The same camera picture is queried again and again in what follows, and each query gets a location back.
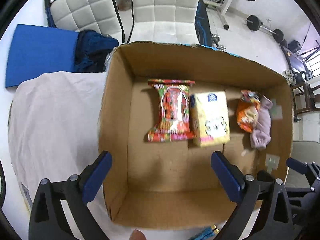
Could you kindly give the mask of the black blue weight bench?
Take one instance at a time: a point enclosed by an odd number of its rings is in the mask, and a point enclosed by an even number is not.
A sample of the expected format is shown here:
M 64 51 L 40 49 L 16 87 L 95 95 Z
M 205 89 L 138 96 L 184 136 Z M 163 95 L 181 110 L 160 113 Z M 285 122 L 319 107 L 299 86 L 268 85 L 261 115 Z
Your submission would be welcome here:
M 206 5 L 199 0 L 195 16 L 195 30 L 199 43 L 204 46 L 212 46 L 212 35 L 210 31 L 210 23 L 206 11 Z

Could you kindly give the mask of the grey table cloth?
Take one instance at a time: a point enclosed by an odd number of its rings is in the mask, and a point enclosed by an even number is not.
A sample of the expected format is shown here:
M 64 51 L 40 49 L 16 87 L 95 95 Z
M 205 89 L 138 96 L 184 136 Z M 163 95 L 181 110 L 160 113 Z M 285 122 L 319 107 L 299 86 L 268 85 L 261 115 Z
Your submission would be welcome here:
M 27 206 L 32 206 L 40 180 L 62 181 L 82 170 L 98 157 L 99 112 L 106 73 L 56 72 L 25 81 L 18 86 L 11 104 L 8 126 L 12 166 Z M 143 143 L 157 148 L 149 154 L 146 168 L 164 171 L 196 164 L 200 155 L 187 148 L 187 141 Z M 114 224 L 107 213 L 101 186 L 89 211 L 111 239 L 127 239 L 134 228 Z M 138 228 L 147 239 L 188 239 L 204 227 L 151 230 Z

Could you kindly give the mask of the chrome dumbbell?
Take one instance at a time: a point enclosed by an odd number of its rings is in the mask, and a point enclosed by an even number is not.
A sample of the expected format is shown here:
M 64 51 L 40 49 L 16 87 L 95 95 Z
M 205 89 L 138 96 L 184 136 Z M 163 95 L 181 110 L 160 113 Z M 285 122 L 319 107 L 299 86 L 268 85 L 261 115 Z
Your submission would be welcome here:
M 220 44 L 220 40 L 221 40 L 220 35 L 211 34 L 211 36 L 212 36 L 212 43 L 215 45 L 215 48 L 220 50 L 220 51 L 226 52 L 227 51 L 226 46 L 223 46 L 223 45 Z

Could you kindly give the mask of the blue snack packet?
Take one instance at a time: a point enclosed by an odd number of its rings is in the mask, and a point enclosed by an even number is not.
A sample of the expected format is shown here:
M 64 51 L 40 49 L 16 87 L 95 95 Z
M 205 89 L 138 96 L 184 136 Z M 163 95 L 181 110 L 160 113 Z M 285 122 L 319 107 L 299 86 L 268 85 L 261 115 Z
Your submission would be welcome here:
M 215 226 L 209 226 L 204 228 L 200 233 L 189 238 L 189 240 L 207 240 L 209 238 L 214 238 L 219 233 L 219 229 Z

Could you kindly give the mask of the treadmill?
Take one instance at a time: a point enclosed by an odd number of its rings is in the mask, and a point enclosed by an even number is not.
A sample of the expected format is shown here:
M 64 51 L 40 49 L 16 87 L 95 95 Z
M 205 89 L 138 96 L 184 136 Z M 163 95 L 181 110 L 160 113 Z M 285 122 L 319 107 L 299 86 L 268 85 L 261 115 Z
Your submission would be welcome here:
M 303 58 L 289 50 L 287 40 L 282 40 L 280 48 L 285 55 L 285 59 L 289 65 L 289 70 L 294 73 L 302 73 L 302 77 L 304 77 L 305 80 L 313 79 L 312 71 L 307 68 Z

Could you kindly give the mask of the lilac rolled socks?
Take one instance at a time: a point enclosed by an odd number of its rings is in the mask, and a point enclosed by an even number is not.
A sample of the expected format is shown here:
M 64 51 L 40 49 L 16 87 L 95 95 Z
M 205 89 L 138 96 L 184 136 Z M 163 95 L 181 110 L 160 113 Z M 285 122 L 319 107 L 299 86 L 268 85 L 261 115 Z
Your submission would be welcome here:
M 257 150 L 264 150 L 268 143 L 271 141 L 271 116 L 270 109 L 273 103 L 267 97 L 262 96 L 260 99 L 260 112 L 257 124 L 253 129 L 250 139 L 251 148 Z

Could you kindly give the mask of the small barbell on floor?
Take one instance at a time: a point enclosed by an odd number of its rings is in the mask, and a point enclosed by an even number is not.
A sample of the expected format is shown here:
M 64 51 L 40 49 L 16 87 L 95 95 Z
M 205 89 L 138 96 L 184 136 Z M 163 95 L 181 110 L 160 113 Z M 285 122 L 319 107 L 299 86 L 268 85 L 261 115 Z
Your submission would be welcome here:
M 259 31 L 264 29 L 272 34 L 272 37 L 277 43 L 281 43 L 284 40 L 284 34 L 280 29 L 274 29 L 265 26 L 263 22 L 255 15 L 249 15 L 246 19 L 246 25 L 251 31 Z

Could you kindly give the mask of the red snack packet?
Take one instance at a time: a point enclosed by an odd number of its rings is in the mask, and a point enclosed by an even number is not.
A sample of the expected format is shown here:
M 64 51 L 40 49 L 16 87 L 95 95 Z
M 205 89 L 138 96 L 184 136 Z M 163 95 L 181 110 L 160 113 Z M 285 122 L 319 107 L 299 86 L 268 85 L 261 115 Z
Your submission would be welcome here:
M 159 95 L 159 122 L 148 131 L 148 141 L 194 139 L 195 133 L 190 129 L 189 90 L 195 81 L 149 79 L 148 85 Z

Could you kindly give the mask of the white chair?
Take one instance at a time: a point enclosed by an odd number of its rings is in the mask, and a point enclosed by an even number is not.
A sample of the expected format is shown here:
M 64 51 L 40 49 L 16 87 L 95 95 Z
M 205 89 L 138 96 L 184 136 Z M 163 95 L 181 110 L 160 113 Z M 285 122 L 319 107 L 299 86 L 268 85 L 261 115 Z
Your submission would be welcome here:
M 199 0 L 131 0 L 129 42 L 198 44 L 195 18 Z
M 116 0 L 44 0 L 48 26 L 70 31 L 93 30 L 125 42 Z

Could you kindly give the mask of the dark wooden chair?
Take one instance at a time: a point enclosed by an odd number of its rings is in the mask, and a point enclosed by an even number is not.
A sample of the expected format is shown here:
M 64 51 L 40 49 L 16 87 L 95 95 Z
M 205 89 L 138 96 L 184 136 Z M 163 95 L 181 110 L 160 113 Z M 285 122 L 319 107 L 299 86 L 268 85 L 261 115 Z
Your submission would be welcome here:
M 299 121 L 298 115 L 309 112 L 319 112 L 319 93 L 315 91 L 319 90 L 319 85 L 312 87 L 306 81 L 303 81 L 297 85 L 291 85 L 291 93 L 293 95 L 293 117 L 295 122 Z M 297 108 L 296 99 L 302 96 L 304 99 L 304 108 Z

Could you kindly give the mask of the white chair left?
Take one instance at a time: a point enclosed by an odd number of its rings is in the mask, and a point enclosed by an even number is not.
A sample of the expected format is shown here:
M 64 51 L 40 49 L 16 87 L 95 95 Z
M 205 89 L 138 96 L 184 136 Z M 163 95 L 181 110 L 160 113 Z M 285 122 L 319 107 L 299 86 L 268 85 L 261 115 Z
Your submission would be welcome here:
M 93 30 L 125 42 L 116 0 L 44 0 L 48 26 L 70 31 Z

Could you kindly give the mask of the orange cartoon snack bag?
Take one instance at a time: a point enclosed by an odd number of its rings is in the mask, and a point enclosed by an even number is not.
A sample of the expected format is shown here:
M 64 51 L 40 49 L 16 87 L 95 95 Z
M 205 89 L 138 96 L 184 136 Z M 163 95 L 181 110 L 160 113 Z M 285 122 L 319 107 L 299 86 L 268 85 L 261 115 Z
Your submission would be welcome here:
M 256 127 L 260 112 L 260 94 L 251 90 L 242 90 L 236 109 L 238 126 L 248 133 Z

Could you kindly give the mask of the white chair right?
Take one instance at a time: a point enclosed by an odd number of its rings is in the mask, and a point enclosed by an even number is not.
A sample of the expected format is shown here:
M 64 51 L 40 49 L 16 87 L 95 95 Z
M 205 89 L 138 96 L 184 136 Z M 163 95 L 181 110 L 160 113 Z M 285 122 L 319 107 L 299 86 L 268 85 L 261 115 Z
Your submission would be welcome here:
M 199 0 L 131 0 L 129 42 L 198 44 L 195 18 Z

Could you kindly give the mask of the dark blue cloth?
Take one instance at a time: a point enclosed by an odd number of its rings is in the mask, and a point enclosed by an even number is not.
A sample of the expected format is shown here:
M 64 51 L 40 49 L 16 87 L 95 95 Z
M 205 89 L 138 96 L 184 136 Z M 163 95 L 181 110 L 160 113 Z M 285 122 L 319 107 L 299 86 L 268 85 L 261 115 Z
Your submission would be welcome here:
M 75 47 L 73 72 L 104 72 L 105 60 L 117 46 L 119 46 L 118 40 L 110 35 L 104 36 L 94 30 L 81 31 Z

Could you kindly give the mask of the yellow tissue pack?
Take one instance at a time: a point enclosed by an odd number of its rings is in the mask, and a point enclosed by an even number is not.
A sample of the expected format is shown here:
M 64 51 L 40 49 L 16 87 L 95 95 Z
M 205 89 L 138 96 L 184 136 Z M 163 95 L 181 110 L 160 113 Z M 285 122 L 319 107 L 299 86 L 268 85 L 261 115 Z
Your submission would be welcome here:
M 224 91 L 195 93 L 190 96 L 190 123 L 194 144 L 208 147 L 230 141 L 229 117 Z

